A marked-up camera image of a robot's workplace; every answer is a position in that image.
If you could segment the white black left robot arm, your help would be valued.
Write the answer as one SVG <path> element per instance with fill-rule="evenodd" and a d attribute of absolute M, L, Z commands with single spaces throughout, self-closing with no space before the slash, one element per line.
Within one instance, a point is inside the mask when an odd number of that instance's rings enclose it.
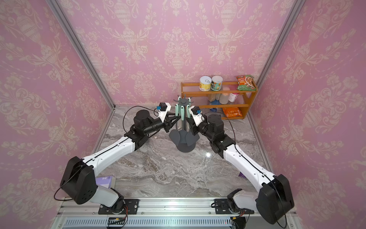
<path fill-rule="evenodd" d="M 78 205 L 93 202 L 109 208 L 114 214 L 122 213 L 126 208 L 123 195 L 112 188 L 98 185 L 96 176 L 120 158 L 142 147 L 148 141 L 149 135 L 161 129 L 169 132 L 179 119 L 180 116 L 168 111 L 159 112 L 157 118 L 151 117 L 147 110 L 138 111 L 130 130 L 115 143 L 84 158 L 71 158 L 60 189 Z"/>

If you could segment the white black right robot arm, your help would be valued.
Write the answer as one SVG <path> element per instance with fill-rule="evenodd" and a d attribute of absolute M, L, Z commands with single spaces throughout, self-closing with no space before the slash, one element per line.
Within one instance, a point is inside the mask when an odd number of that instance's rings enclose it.
<path fill-rule="evenodd" d="M 193 114 L 187 119 L 193 135 L 201 133 L 212 150 L 236 167 L 254 186 L 257 194 L 249 196 L 236 189 L 228 196 L 232 212 L 243 209 L 259 212 L 265 221 L 275 224 L 294 206 L 289 180 L 282 174 L 276 176 L 250 158 L 224 131 L 224 122 L 217 114 Z"/>

